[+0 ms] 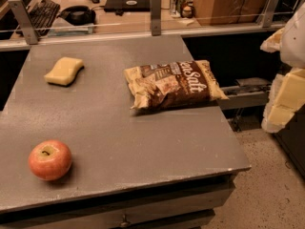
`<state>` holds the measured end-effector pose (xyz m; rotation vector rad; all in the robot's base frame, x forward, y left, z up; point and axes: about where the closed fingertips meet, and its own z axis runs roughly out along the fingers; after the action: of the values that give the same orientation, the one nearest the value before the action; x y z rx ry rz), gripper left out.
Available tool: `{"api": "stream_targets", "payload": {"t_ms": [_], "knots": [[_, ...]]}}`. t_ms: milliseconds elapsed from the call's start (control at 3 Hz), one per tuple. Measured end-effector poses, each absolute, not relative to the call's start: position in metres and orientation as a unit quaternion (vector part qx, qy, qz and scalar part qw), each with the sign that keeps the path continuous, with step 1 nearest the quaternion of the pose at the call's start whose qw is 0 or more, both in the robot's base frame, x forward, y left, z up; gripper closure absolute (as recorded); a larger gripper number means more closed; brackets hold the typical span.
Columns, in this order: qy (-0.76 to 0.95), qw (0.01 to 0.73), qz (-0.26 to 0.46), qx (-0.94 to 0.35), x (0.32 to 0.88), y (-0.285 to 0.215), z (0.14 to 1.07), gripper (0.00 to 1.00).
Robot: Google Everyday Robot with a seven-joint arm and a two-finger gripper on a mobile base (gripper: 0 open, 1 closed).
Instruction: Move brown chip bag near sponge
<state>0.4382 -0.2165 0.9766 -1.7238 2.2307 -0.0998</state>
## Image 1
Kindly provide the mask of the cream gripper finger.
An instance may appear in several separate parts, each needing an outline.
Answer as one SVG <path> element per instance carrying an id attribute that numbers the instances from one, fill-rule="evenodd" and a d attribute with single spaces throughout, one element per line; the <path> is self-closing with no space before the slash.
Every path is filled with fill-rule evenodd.
<path id="1" fill-rule="evenodd" d="M 278 74 L 271 86 L 261 127 L 267 133 L 277 133 L 305 104 L 305 70 L 292 68 L 285 75 Z"/>
<path id="2" fill-rule="evenodd" d="M 284 29 L 281 28 L 264 40 L 260 49 L 264 52 L 278 52 L 280 50 L 281 37 Z"/>

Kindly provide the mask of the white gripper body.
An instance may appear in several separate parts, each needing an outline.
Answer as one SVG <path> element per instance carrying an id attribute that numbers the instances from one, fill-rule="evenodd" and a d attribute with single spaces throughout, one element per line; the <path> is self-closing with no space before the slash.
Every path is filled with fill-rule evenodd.
<path id="1" fill-rule="evenodd" d="M 305 3 L 285 25 L 281 36 L 280 58 L 291 67 L 305 68 Z"/>

